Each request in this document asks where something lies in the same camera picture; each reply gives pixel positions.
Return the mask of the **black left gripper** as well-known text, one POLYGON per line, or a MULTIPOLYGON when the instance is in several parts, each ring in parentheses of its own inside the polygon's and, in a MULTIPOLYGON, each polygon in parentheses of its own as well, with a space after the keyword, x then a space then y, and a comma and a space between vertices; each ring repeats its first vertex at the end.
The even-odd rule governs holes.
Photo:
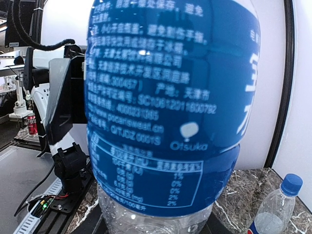
POLYGON ((86 124, 84 56, 49 61, 49 98, 44 128, 50 144, 56 144, 73 124, 86 124))

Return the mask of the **blue label Pocari Sweat bottle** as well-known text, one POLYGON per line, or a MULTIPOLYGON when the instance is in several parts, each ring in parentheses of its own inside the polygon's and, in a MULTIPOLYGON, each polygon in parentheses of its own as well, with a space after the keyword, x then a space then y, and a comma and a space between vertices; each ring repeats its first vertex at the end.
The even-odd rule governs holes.
POLYGON ((110 234, 197 234, 249 123, 260 25, 250 0, 96 0, 87 140, 110 234))

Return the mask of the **Pepsi bottle with blue cap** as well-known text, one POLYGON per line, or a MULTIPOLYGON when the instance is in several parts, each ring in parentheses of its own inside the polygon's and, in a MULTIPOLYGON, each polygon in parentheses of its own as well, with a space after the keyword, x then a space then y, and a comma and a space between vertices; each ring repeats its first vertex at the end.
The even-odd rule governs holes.
POLYGON ((287 174, 280 187, 262 201, 255 219, 246 231, 248 234, 280 234, 290 221, 303 180, 287 174))

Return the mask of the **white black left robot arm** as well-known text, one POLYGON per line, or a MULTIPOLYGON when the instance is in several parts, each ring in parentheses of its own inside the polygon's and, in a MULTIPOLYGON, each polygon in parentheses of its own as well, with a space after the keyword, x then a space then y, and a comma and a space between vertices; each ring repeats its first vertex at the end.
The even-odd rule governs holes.
POLYGON ((54 173, 64 193, 82 190, 86 168, 87 119, 84 110, 85 47, 66 45, 54 51, 27 48, 24 87, 35 104, 44 150, 54 160, 54 173))

